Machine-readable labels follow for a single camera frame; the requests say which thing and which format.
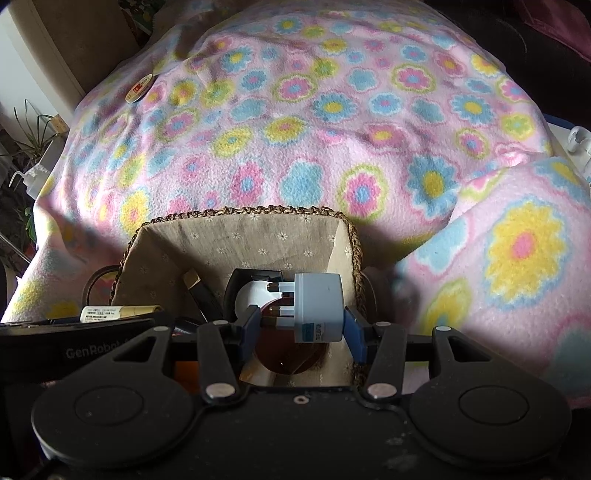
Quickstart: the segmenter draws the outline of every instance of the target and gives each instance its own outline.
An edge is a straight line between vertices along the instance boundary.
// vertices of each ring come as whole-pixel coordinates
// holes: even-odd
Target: silver screw
[[[375,400],[380,398],[389,398],[396,395],[396,387],[389,383],[374,383],[368,387],[368,394]]]
[[[306,405],[309,401],[310,399],[305,395],[298,395],[294,397],[294,403],[297,403],[298,405]]]
[[[207,386],[205,393],[209,398],[228,398],[236,393],[236,388],[229,383],[212,383]]]

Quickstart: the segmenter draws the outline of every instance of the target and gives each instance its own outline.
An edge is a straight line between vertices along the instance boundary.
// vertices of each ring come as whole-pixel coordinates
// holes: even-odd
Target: pink cloth
[[[516,0],[515,7],[527,25],[591,61],[591,27],[577,7],[566,0]]]

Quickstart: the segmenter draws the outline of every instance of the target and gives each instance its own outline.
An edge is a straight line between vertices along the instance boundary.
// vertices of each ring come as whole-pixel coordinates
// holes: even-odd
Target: fleece blanket
[[[368,264],[414,251],[413,331],[463,329],[584,402],[585,183],[548,160],[540,111],[471,38],[421,3],[370,3],[265,1],[204,35],[209,7],[189,2],[78,107],[4,321],[77,314],[91,273],[151,218],[324,205],[358,224]]]

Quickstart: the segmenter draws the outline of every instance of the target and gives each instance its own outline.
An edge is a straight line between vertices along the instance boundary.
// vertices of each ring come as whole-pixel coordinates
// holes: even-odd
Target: fabric-lined basket
[[[234,268],[338,273],[346,306],[364,311],[362,250],[353,223],[329,208],[245,207],[188,212],[143,224],[129,243],[111,290],[112,305],[159,304],[195,317],[182,276],[194,268],[222,301]],[[352,359],[344,340],[329,344],[306,372],[283,378],[253,357],[241,375],[256,384],[347,385]]]

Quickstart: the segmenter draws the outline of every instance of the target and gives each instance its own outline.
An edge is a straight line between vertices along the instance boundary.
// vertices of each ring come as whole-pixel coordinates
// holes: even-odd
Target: screw
[[[212,383],[207,386],[205,393],[209,398],[228,398],[236,393],[236,388],[229,383]]]
[[[374,400],[393,397],[397,391],[396,387],[389,383],[374,383],[368,387],[368,394]]]
[[[310,399],[305,395],[297,395],[296,397],[294,397],[294,403],[298,405],[306,405],[309,401]]]

